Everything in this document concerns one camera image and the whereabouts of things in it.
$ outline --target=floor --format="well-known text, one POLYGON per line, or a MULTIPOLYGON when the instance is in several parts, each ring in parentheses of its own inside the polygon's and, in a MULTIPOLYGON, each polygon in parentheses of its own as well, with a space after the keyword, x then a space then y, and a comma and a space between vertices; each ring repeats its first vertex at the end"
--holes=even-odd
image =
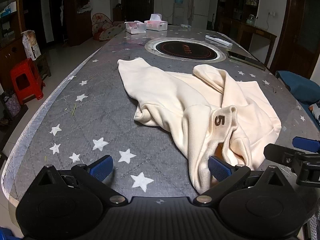
MULTIPOLYGON (((12 135, 10 136, 7 144, 4 147, 4 154, 6 154, 7 156, 10 154, 20 134, 23 132, 25 126, 28 124, 28 122, 35 114, 35 112, 38 110, 38 108, 42 105, 42 103, 52 93, 52 91, 61 83, 61 81, 64 80, 64 78, 68 74, 70 74, 70 72, 73 71, 89 55, 91 55, 97 49, 102 47, 105 43, 106 42, 99 42, 94 41, 93 39, 89 39, 79 46, 63 48, 61 44, 58 44, 44 50, 52 74, 51 77, 47 77, 44 80, 44 83, 46 85, 43 88, 44 97, 39 101, 33 99, 26 103, 29 109, 17 125, 12 135)), ((0 170, 0 174, 2 174, 4 165, 0 170)), ((8 201, 3 195, 1 189, 0 227, 11 229, 16 237, 23 237, 20 229, 11 222, 8 211, 8 201)))

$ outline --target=black phone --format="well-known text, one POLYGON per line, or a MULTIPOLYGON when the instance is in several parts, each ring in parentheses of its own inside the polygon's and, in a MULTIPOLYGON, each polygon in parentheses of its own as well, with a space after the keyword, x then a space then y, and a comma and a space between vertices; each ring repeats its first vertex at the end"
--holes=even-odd
POLYGON ((257 67, 259 69, 266 70, 266 67, 263 65, 263 63, 261 63, 257 59, 246 57, 244 55, 241 55, 232 51, 228 51, 228 57, 231 59, 246 63, 248 65, 257 67))

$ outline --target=refrigerator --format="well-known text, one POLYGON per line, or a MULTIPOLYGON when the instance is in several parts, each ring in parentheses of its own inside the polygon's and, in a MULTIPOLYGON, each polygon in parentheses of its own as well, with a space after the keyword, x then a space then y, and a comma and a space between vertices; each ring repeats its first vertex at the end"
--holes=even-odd
POLYGON ((189 25, 192 28, 207 29, 210 0, 191 0, 189 25))

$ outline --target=silver bolt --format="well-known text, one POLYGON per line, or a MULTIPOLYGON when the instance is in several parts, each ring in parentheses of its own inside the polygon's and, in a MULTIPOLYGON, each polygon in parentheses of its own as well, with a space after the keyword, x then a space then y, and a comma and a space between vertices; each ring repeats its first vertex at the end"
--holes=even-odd
POLYGON ((207 195, 201 195, 201 196, 196 197, 196 200, 200 203, 207 204, 212 201, 212 198, 207 195))
POLYGON ((120 204, 123 201, 125 201, 125 197, 124 196, 119 196, 119 195, 115 195, 110 197, 110 201, 114 204, 120 204))

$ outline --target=cable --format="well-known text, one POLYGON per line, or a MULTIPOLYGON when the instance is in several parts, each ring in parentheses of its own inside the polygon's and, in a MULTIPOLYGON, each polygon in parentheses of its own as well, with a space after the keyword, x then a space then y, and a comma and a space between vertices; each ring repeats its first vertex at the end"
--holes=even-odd
POLYGON ((173 14, 173 10, 172 10, 172 14, 170 15, 170 16, 165 16, 164 15, 164 13, 163 13, 163 2, 162 2, 162 0, 161 0, 161 8, 162 8, 162 15, 165 17, 165 18, 167 18, 167 20, 169 19, 169 17, 171 17, 172 16, 172 14, 173 14))
POLYGON ((268 13, 268 17, 267 17, 267 25, 268 25, 268 28, 267 28, 267 30, 269 29, 269 23, 268 23, 268 20, 269 20, 269 16, 270 16, 270 12, 268 13))

